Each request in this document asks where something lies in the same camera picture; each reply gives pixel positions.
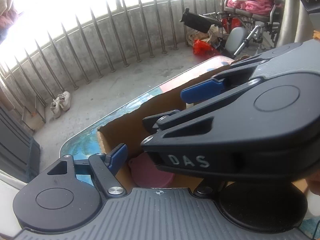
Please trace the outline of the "person's hand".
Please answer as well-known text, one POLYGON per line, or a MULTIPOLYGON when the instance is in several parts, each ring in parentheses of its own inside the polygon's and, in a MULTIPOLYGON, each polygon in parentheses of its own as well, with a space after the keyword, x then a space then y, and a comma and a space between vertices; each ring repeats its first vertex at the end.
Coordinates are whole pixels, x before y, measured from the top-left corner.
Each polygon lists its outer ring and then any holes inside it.
POLYGON ((306 178, 308 189, 306 198, 308 201, 308 210, 305 219, 319 217, 319 171, 306 178))

